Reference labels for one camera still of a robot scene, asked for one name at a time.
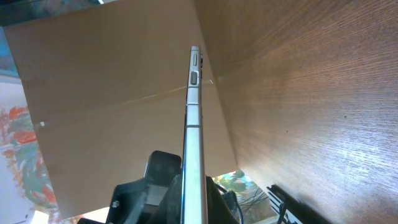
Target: cardboard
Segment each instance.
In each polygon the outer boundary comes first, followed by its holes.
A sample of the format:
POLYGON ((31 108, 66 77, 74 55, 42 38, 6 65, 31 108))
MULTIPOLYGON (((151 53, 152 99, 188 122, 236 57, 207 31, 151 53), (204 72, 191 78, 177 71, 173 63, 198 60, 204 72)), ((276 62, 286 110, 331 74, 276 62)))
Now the cardboard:
POLYGON ((116 1, 5 29, 62 217, 107 207, 154 150, 182 155, 201 45, 206 174, 238 169, 191 1, 116 1))

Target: smartphone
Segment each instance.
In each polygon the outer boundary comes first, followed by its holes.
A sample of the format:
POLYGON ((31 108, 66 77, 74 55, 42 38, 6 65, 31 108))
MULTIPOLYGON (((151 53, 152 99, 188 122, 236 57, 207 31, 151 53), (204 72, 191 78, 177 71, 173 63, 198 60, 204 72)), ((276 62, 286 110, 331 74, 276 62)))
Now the smartphone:
POLYGON ((192 46, 185 105, 181 224, 207 224, 201 113, 202 61, 200 47, 192 46))

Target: screw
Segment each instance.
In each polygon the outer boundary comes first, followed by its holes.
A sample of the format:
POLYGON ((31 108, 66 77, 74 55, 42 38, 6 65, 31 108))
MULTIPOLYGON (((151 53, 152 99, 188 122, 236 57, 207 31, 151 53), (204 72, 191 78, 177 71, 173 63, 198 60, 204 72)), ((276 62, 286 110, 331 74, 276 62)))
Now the screw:
POLYGON ((118 200, 112 202, 112 208, 117 208, 117 207, 119 207, 119 205, 120 205, 120 202, 118 200))

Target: colorful painting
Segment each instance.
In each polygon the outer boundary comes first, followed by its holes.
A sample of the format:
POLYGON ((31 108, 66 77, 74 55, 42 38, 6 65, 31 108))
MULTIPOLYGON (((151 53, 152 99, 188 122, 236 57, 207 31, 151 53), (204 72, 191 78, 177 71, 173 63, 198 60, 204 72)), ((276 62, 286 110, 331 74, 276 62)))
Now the colorful painting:
POLYGON ((32 204, 29 210, 49 214, 49 223, 77 223, 80 217, 60 218, 22 85, 0 83, 0 153, 14 177, 19 201, 28 200, 32 204))
POLYGON ((245 224, 252 224, 274 215, 270 208, 268 196, 243 171, 214 177, 213 181, 236 193, 239 206, 243 212, 245 224))

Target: brown wooden panel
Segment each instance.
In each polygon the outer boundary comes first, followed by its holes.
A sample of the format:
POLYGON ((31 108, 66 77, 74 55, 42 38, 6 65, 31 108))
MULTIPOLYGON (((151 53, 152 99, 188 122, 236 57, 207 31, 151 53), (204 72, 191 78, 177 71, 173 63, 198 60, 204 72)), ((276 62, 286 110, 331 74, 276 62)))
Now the brown wooden panel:
POLYGON ((193 1, 120 0, 6 35, 63 217, 109 206, 154 150, 182 154, 192 45, 204 54, 206 174, 238 169, 193 1))
POLYGON ((398 222, 396 1, 196 1, 238 165, 334 223, 398 222))

